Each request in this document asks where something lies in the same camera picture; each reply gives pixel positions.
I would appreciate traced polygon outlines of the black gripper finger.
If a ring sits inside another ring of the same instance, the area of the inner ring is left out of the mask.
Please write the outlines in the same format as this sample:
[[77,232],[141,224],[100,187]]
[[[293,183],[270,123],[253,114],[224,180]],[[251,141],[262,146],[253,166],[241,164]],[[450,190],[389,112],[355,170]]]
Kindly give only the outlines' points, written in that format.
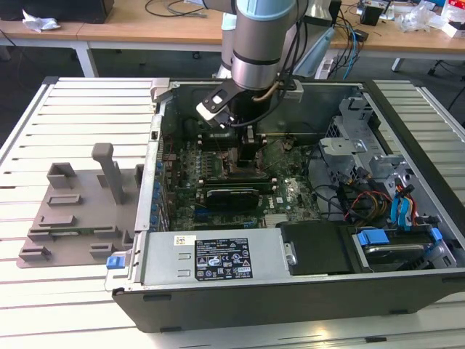
[[247,126],[239,131],[238,166],[247,167],[259,150],[260,136],[256,134],[255,126]]

